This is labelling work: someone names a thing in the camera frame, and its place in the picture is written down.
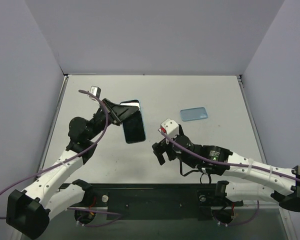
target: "gray wall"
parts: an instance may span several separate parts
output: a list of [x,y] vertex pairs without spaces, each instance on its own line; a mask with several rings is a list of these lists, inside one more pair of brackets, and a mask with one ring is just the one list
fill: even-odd
[[[300,0],[286,0],[243,75],[269,164],[300,165]],[[291,213],[300,240],[300,213]]]
[[64,73],[242,74],[284,0],[26,0]]
[[[0,0],[0,190],[36,171],[62,82],[25,2]],[[0,198],[1,216],[7,196]],[[10,234],[0,220],[0,240]]]

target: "screw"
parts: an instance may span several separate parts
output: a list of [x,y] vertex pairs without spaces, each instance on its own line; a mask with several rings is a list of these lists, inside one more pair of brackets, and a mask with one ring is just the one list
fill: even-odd
[[109,200],[109,197],[107,195],[103,195],[101,198],[102,202],[106,203]]
[[200,195],[199,200],[200,200],[200,202],[204,203],[207,199],[206,199],[205,195]]

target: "black smartphone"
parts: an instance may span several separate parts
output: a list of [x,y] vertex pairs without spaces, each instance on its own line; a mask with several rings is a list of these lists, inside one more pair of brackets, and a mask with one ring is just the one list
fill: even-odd
[[123,101],[120,105],[137,106],[139,111],[122,122],[125,142],[127,144],[140,143],[146,140],[144,121],[142,119],[140,102],[138,100]]

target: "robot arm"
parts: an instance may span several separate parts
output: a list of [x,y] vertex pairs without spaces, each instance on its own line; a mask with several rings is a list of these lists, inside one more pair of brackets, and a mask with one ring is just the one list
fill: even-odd
[[[139,111],[137,106],[114,104],[106,98],[102,100],[102,103],[108,113],[108,125],[119,126],[125,119]],[[90,195],[87,199],[93,199],[91,197],[95,194],[93,187],[82,180],[76,180],[65,190],[56,192],[65,180],[94,154],[97,145],[91,140],[105,128],[105,125],[106,114],[101,108],[91,120],[75,117],[70,121],[68,133],[70,142],[54,163],[54,166],[58,166],[43,173],[23,191],[15,189],[9,195],[6,212],[7,224],[29,238],[36,239],[58,213],[81,202],[86,195]],[[86,151],[79,156],[78,154],[84,150]]]
[[[300,183],[273,174],[275,171],[276,173],[300,179],[300,166],[294,168],[273,167],[254,161],[251,158],[240,156],[219,146],[193,144],[184,135],[181,125],[169,118],[161,124],[159,131],[185,149],[209,160],[209,162],[204,162],[165,138],[152,146],[153,152],[161,165],[165,163],[163,153],[166,153],[170,161],[177,158],[202,173],[248,180],[251,183],[219,181],[216,187],[216,191],[218,191],[216,195],[232,202],[242,200],[274,202],[289,211],[300,212]],[[268,172],[256,168],[263,168],[268,170]]]

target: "cable tie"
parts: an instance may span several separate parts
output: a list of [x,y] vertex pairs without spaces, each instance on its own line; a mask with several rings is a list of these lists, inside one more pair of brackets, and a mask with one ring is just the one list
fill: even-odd
[[252,164],[254,163],[253,158],[249,158],[248,162],[249,162],[249,166],[248,166],[247,174],[250,175],[250,172],[251,172],[251,169],[252,169]]
[[269,168],[270,172],[269,172],[268,182],[265,184],[265,186],[268,185],[268,183],[270,182],[271,176],[272,176],[272,170],[274,169],[274,167],[271,166],[271,165],[270,165],[269,167],[270,167],[270,168]]
[[64,161],[60,161],[60,163],[61,163],[63,166],[65,166],[67,169],[69,168],[69,165],[65,164]]

